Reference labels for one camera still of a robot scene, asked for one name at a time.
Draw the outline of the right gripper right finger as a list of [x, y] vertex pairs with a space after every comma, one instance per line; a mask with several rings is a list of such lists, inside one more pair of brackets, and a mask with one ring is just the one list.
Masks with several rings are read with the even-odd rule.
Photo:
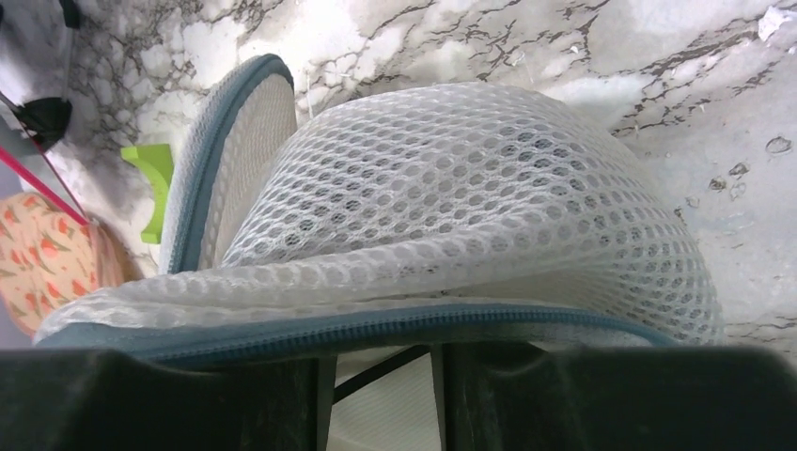
[[431, 351], [446, 450], [792, 450], [796, 373], [760, 349]]

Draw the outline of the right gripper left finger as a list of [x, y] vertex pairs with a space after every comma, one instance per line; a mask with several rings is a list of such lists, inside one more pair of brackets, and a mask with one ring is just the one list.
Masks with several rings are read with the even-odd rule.
[[5, 450], [322, 450], [336, 363], [185, 371], [111, 350], [5, 350]]

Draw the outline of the white mesh laundry bag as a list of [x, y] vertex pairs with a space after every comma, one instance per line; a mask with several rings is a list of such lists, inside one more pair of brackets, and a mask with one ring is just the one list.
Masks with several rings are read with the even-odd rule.
[[298, 127], [274, 55], [218, 83], [166, 204], [159, 275], [42, 322], [40, 346], [177, 361], [518, 334], [714, 345], [721, 307], [634, 155], [563, 103], [483, 82], [333, 107]]

